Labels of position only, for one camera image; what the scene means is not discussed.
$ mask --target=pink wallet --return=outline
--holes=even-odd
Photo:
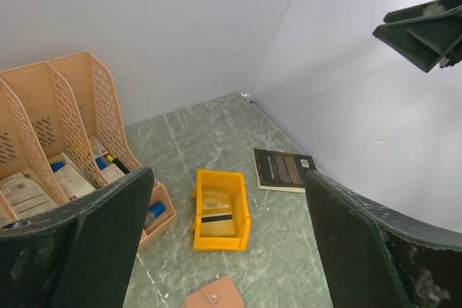
[[[224,276],[186,297],[181,308],[244,308],[230,276]]]

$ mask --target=plastic desk organizer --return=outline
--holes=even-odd
[[[88,141],[96,136],[129,170],[141,167],[126,140],[109,70],[90,52],[0,71],[0,179],[17,171],[32,176],[57,205],[69,202],[47,158],[66,152],[98,187],[108,184]],[[166,211],[141,234],[140,247],[176,220],[167,189],[155,182],[150,206]],[[18,219],[0,192],[0,220]]]
[[[244,251],[247,248],[250,214],[244,174],[197,170],[193,198],[196,199],[192,226],[194,250]]]

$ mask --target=bottle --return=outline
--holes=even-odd
[[[156,202],[152,205],[147,211],[144,220],[144,228],[147,229],[156,218],[159,218],[159,216],[165,212],[165,209],[165,205],[162,202]]]
[[[109,154],[106,155],[106,158],[108,158],[108,161],[109,161],[110,163],[115,164],[116,167],[118,167],[119,170],[122,171],[125,175],[126,175],[127,173],[130,172],[130,170],[127,169],[127,167],[126,167],[124,164],[122,164],[122,162],[119,160],[119,158],[112,157],[112,156],[109,155]]]

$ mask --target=small box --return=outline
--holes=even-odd
[[[139,243],[140,248],[148,245],[153,239],[159,237],[161,233],[165,232],[173,225],[173,223],[175,223],[176,210],[173,208],[167,189],[161,182],[156,182],[156,185],[152,190],[149,207],[154,205],[156,202],[162,202],[165,205],[166,210],[159,216],[159,218],[156,218],[147,229],[143,230],[141,233],[141,242]]]
[[[225,201],[230,202],[230,220],[232,220],[233,234],[230,234],[230,228],[227,224],[218,224],[212,228],[212,234],[219,234],[217,227],[224,227],[222,234],[227,234],[227,236],[222,237],[210,236],[211,227],[204,227],[209,218],[208,212],[204,210],[204,199],[210,196],[210,192],[227,195]],[[250,214],[245,192],[244,174],[239,172],[197,170],[197,181],[193,191],[193,198],[196,199],[196,216],[192,226],[192,230],[195,232],[194,250],[243,251],[247,249],[250,234]]]

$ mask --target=book cover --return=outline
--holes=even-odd
[[[308,170],[316,170],[309,155],[254,149],[253,159],[259,189],[305,192]]]

